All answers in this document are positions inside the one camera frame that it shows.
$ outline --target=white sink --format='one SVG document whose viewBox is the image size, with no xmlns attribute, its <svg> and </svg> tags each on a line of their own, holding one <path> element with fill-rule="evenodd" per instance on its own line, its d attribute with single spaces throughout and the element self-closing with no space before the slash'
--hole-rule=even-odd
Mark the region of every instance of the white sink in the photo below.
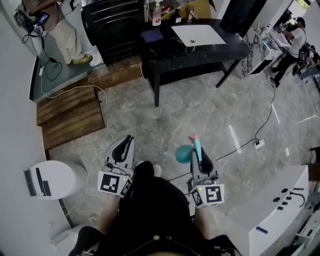
<svg viewBox="0 0 320 256">
<path fill-rule="evenodd" d="M 186 47 L 224 45 L 226 42 L 210 25 L 184 25 L 171 27 Z"/>
</svg>

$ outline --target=black cabinet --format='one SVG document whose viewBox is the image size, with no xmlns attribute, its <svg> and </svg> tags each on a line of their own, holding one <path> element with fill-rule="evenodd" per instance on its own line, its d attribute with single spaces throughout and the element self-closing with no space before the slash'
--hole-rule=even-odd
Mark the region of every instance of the black cabinet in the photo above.
<svg viewBox="0 0 320 256">
<path fill-rule="evenodd" d="M 86 35 L 97 46 L 104 63 L 139 54 L 143 5 L 144 0 L 101 0 L 82 7 Z"/>
</svg>

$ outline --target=power outlet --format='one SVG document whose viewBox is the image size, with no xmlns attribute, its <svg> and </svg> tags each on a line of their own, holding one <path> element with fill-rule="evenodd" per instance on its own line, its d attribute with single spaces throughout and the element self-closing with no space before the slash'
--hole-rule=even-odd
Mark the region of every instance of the power outlet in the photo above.
<svg viewBox="0 0 320 256">
<path fill-rule="evenodd" d="M 256 145 L 256 143 L 254 143 L 254 147 L 255 147 L 256 150 L 261 148 L 264 145 L 265 145 L 265 141 L 263 139 L 259 140 L 259 144 L 258 145 Z"/>
</svg>

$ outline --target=white t-shirt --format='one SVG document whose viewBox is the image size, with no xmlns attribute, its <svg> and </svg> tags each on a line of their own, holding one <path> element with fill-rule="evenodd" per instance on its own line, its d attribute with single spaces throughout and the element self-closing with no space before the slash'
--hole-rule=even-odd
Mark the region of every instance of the white t-shirt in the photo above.
<svg viewBox="0 0 320 256">
<path fill-rule="evenodd" d="M 292 41 L 291 47 L 289 49 L 289 53 L 295 57 L 299 57 L 299 50 L 304 46 L 304 44 L 307 41 L 307 37 L 305 32 L 302 30 L 302 28 L 297 28 L 293 31 L 291 31 L 292 35 L 294 36 L 294 39 Z"/>
</svg>

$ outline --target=beige pants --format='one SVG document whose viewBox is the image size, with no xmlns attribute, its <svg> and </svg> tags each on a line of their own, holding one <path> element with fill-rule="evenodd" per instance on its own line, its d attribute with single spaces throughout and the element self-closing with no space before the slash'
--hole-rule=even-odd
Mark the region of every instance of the beige pants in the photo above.
<svg viewBox="0 0 320 256">
<path fill-rule="evenodd" d="M 50 34 L 54 37 L 65 63 L 70 64 L 72 60 L 82 59 L 85 56 L 76 29 L 65 18 L 50 31 Z"/>
</svg>

